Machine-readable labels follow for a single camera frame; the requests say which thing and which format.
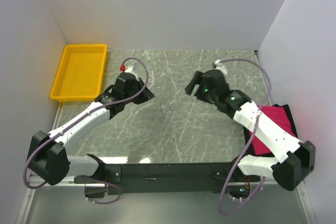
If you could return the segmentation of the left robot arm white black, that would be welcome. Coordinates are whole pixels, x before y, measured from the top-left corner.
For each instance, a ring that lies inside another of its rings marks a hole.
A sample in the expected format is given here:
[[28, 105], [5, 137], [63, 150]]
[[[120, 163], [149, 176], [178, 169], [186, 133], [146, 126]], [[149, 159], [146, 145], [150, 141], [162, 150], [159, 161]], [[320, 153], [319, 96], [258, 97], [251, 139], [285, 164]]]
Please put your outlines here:
[[45, 183], [56, 185], [67, 176], [86, 176], [99, 183], [106, 177], [106, 164], [100, 158], [70, 156], [69, 151], [89, 132], [109, 121], [129, 103], [141, 104], [155, 97], [147, 81], [133, 72], [123, 72], [90, 105], [57, 129], [32, 137], [24, 170], [31, 169]]

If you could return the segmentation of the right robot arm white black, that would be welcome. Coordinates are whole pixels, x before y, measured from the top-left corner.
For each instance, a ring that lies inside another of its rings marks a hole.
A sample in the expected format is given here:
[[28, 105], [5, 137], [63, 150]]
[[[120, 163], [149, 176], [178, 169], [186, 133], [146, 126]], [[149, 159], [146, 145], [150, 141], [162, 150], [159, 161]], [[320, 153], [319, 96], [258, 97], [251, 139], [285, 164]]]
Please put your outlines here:
[[273, 178], [283, 189], [293, 191], [314, 170], [316, 147], [310, 141], [303, 142], [287, 133], [245, 93], [230, 89], [218, 68], [196, 71], [185, 91], [215, 105], [251, 131], [251, 137], [260, 139], [273, 154], [261, 157], [243, 151], [231, 167], [228, 179], [232, 177], [241, 182], [251, 175]]

